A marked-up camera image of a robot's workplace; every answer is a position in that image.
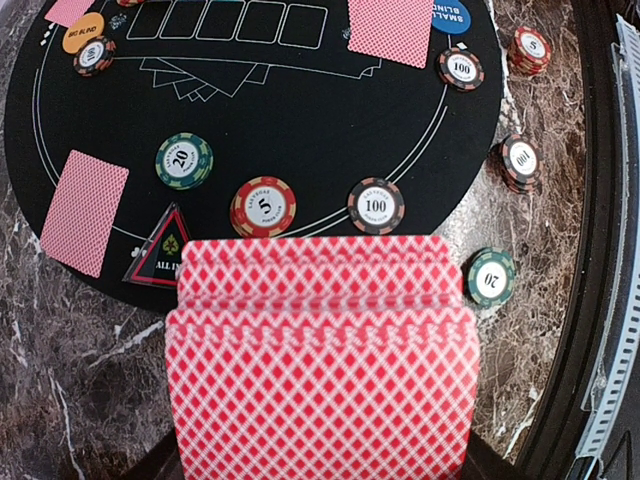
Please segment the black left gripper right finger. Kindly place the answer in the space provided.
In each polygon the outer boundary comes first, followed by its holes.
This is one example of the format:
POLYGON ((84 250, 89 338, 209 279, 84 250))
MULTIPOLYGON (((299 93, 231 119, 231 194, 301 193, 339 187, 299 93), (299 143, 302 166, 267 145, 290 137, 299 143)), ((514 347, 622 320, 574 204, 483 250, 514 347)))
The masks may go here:
POLYGON ((526 480, 527 476, 497 454, 475 432, 470 434, 464 480, 526 480))

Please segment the red 5 chip stack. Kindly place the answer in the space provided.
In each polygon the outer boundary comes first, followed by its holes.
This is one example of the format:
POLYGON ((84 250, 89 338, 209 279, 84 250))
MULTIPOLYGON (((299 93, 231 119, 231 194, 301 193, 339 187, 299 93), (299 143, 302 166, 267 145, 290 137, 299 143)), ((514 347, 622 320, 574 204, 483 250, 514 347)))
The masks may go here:
POLYGON ((544 72, 551 62, 549 42, 535 29, 521 26, 515 30, 507 57, 516 72, 533 76, 544 72))

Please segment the red 5 chips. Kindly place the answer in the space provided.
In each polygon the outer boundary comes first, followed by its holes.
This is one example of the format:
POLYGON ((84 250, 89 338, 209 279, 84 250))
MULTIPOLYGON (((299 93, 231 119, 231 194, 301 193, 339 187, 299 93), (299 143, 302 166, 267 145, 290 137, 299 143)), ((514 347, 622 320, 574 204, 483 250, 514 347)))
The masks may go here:
POLYGON ((283 180, 259 176, 243 184, 233 197, 231 223, 242 237, 275 237, 286 231, 296 214, 293 189, 283 180))
POLYGON ((146 2, 146 0, 116 0, 116 3, 122 7, 133 7, 146 2))

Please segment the triangular all in marker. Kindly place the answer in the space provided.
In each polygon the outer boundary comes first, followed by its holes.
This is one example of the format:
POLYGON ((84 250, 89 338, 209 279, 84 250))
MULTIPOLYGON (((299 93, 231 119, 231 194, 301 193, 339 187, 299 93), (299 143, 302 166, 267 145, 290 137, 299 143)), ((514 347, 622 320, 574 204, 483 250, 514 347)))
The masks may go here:
POLYGON ((176 202, 172 202, 154 228, 151 236, 136 251, 123 281, 162 288, 177 286, 181 252, 191 236, 176 202))

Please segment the red back card deck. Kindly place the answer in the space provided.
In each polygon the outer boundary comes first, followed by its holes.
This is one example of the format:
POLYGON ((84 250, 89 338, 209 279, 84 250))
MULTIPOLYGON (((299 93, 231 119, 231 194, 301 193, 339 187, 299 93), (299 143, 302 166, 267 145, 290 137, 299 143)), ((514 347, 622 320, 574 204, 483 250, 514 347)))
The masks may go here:
POLYGON ((437 236, 200 240, 166 319, 188 479, 456 479, 480 347, 437 236))

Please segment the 100 chips mat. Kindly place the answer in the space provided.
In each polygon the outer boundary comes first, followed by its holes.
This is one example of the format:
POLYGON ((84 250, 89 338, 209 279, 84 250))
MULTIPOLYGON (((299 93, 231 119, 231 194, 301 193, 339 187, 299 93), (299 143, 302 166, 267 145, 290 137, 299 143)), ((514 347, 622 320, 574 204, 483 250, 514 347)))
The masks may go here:
POLYGON ((384 178, 369 177, 351 190, 347 210, 352 223, 362 232, 385 235, 392 232, 405 215, 399 188, 384 178))

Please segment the blue small blind button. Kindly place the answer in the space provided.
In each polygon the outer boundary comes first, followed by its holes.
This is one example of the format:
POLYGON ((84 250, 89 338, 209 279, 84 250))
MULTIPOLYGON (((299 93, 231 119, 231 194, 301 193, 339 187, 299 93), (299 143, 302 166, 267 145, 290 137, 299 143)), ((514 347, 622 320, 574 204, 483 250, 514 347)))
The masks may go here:
POLYGON ((471 27, 471 14, 459 0, 435 0, 432 26, 449 35, 462 35, 471 27))

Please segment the orange big blind button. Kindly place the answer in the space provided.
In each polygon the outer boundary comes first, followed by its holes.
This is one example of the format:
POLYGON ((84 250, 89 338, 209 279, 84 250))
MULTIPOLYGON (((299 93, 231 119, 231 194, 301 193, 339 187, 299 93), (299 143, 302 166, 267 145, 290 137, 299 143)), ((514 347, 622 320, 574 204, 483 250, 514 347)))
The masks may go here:
POLYGON ((101 36, 104 28, 105 20, 100 13, 86 13, 66 31, 62 41, 63 50, 75 55, 86 42, 101 36))

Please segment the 100 chips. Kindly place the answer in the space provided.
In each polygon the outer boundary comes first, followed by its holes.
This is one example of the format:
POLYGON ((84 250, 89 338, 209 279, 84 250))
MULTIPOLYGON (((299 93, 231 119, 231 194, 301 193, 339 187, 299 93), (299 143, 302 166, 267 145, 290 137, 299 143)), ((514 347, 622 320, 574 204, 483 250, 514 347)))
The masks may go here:
POLYGON ((73 66, 84 77, 93 77, 109 68, 114 60, 116 43, 106 37, 98 36, 87 41, 75 54, 73 66))
POLYGON ((473 91, 480 87, 485 73, 480 60, 471 52, 459 47, 442 51, 436 61, 440 78, 459 91, 473 91))

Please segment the black front table rail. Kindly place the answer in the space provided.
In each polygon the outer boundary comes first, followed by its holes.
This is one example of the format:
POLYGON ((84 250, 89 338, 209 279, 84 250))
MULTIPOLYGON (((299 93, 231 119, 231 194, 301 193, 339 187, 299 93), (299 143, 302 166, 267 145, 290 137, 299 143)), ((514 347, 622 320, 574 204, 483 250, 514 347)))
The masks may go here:
POLYGON ((586 181, 583 223, 569 312, 550 380, 516 467, 528 479, 601 478, 592 458, 579 454, 590 411, 589 392, 604 328, 607 268, 615 238, 609 218, 613 192, 613 80, 611 22, 632 1, 577 1, 574 16, 581 50, 586 103, 586 181))

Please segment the green chips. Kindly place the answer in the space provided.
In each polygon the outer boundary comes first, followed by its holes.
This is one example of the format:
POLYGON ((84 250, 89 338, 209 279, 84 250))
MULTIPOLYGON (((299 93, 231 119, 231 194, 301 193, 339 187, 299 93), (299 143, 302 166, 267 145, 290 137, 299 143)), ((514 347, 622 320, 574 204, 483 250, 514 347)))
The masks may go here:
POLYGON ((189 132, 167 138, 159 147, 155 160, 159 179, 175 190, 200 186, 214 165, 214 153, 201 137, 189 132))

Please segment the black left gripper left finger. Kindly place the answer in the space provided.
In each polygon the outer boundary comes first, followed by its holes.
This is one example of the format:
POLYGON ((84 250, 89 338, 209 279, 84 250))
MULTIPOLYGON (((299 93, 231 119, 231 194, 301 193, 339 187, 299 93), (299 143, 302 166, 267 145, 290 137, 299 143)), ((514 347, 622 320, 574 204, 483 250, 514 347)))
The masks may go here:
POLYGON ((120 479, 164 479, 174 453, 175 438, 164 437, 138 463, 121 475, 120 479))

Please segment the round black poker mat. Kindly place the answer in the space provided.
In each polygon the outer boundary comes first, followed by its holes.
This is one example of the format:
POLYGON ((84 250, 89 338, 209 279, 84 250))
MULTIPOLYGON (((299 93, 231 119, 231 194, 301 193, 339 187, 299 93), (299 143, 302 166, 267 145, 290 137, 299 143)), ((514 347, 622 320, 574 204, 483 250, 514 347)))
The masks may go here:
POLYGON ((73 70, 63 29, 37 16, 5 104, 4 155, 21 210, 40 232, 72 150, 128 169, 103 270, 90 285, 157 312, 174 307, 175 292, 123 281, 133 249, 171 202, 194 237, 230 237, 232 197, 257 176, 293 189, 293 235, 354 234, 347 196, 372 176, 404 196, 399 232, 428 234, 480 170, 502 97, 489 10, 463 4, 470 29, 433 31, 424 69, 350 51, 343 1, 97 1, 117 51, 94 78, 73 70), (437 58, 451 47, 480 60, 480 87, 463 92, 440 78, 437 58), (189 190, 165 185, 155 168, 161 144, 181 132, 214 153, 208 178, 189 190))

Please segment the green chip stack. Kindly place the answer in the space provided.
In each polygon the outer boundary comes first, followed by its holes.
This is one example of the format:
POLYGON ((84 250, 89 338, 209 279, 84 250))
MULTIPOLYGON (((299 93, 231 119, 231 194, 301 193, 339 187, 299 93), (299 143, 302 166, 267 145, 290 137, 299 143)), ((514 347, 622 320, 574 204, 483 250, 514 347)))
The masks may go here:
POLYGON ((515 289, 516 267, 502 248, 486 247, 472 259, 467 289, 474 302, 484 308, 505 304, 515 289))

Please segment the black orange 100 chip stack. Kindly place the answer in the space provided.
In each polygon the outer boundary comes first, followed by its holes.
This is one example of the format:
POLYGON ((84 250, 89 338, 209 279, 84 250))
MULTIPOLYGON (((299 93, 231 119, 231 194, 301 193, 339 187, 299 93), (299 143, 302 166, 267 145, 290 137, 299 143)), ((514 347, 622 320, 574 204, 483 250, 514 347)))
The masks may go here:
POLYGON ((510 190, 520 194, 533 193, 541 182, 541 156, 522 135, 512 134, 498 146, 500 173, 510 190))

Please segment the dealt card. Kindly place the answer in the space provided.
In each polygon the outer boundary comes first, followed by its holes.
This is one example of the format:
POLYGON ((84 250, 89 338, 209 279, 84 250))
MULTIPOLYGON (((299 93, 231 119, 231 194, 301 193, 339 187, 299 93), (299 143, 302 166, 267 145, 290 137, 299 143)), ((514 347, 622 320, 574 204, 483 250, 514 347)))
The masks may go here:
POLYGON ((99 277, 128 175, 124 167, 71 151, 40 237, 44 252, 99 277))
POLYGON ((433 1, 349 1, 352 52, 424 69, 427 63, 433 1))
POLYGON ((63 27, 71 27, 93 4, 93 0, 56 0, 45 19, 63 27))

